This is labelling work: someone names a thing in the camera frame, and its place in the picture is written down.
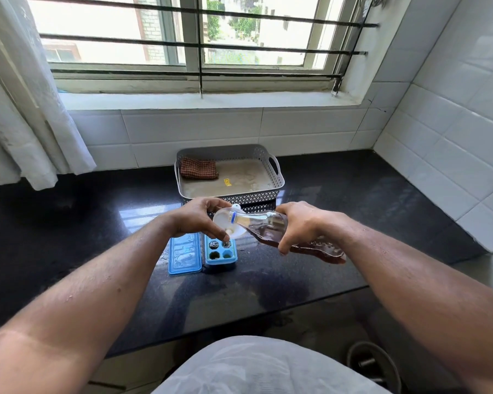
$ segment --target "plastic bottle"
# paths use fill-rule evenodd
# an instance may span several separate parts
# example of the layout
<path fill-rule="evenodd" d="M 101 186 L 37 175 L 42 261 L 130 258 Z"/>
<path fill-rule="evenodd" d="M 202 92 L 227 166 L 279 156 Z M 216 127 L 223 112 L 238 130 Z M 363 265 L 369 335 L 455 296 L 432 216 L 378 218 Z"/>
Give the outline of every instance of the plastic bottle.
<path fill-rule="evenodd" d="M 286 232 L 289 220 L 286 215 L 272 210 L 247 214 L 241 210 L 241 206 L 235 204 L 217 211 L 214 222 L 229 234 L 230 239 L 236 239 L 248 231 L 259 242 L 277 247 Z M 323 236 L 309 243 L 293 245 L 290 251 L 310 254 L 327 263 L 345 262 L 342 258 L 343 251 Z"/>

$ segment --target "gray plastic basket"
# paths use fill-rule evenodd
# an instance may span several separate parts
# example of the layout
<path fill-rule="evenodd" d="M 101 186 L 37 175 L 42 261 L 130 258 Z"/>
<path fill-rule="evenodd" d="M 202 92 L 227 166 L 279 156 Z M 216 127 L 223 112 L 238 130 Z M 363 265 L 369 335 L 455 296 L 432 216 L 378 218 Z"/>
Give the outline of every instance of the gray plastic basket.
<path fill-rule="evenodd" d="M 182 177 L 180 175 L 179 168 L 181 164 L 181 158 L 183 157 L 196 158 L 200 160 L 215 160 L 216 162 L 241 159 L 257 159 L 261 161 L 263 167 L 266 169 L 266 172 L 269 175 L 270 180 L 272 181 L 272 184 L 274 185 L 274 188 L 269 190 L 237 193 L 230 195 L 220 193 L 212 194 L 212 196 L 222 198 L 230 203 L 238 203 L 243 205 L 257 202 L 268 202 L 276 199 L 277 194 L 279 193 L 283 185 L 285 185 L 285 179 L 281 174 L 279 162 L 277 161 L 276 157 L 274 155 L 271 155 L 262 145 L 248 144 L 182 149 L 177 152 L 177 159 L 174 168 L 177 178 L 177 188 L 179 190 L 179 194 L 183 197 L 185 202 L 188 202 L 193 198 L 188 197 L 185 193 L 183 193 L 181 185 Z M 277 172 L 270 164 L 270 159 L 274 161 Z"/>

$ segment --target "countertop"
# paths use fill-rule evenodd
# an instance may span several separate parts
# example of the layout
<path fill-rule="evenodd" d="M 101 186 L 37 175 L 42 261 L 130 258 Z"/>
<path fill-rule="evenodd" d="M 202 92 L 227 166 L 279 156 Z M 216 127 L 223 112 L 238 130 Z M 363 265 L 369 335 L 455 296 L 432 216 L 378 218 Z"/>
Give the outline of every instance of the countertop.
<path fill-rule="evenodd" d="M 276 203 L 338 210 L 446 263 L 485 250 L 371 150 L 278 158 Z M 59 177 L 36 192 L 0 186 L 0 325 L 48 286 L 154 216 L 181 206 L 173 167 Z M 245 236 L 229 271 L 169 276 L 162 256 L 109 356 L 366 286 L 355 266 L 330 265 Z"/>

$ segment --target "brown liquid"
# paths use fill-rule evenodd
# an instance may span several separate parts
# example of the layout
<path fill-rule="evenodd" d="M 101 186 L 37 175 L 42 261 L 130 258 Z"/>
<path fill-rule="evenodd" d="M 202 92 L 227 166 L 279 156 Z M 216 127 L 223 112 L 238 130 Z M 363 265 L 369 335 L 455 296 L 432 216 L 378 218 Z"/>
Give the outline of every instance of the brown liquid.
<path fill-rule="evenodd" d="M 263 243 L 265 245 L 269 245 L 272 247 L 278 247 L 279 242 L 276 241 L 271 241 L 269 239 L 262 238 L 259 234 L 256 232 L 248 229 L 247 227 L 244 227 L 254 238 L 256 238 L 260 243 Z M 316 240 L 315 243 L 323 243 L 321 240 Z M 328 254 L 320 249 L 313 248 L 311 243 L 300 243 L 297 245 L 292 245 L 290 247 L 290 251 L 293 253 L 300 253 L 300 254 L 308 254 L 310 256 L 314 256 L 319 258 L 322 261 L 325 261 L 326 263 L 329 264 L 345 264 L 345 258 L 343 258 L 344 253 L 341 251 L 338 255 L 333 256 L 331 254 Z"/>

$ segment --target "checkered cloth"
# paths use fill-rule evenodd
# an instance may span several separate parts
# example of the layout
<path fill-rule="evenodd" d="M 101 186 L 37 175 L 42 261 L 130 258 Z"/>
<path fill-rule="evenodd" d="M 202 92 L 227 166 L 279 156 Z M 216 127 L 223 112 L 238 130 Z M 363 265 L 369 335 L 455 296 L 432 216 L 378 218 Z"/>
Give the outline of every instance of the checkered cloth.
<path fill-rule="evenodd" d="M 219 174 L 215 160 L 181 159 L 181 175 L 184 178 L 216 179 Z"/>

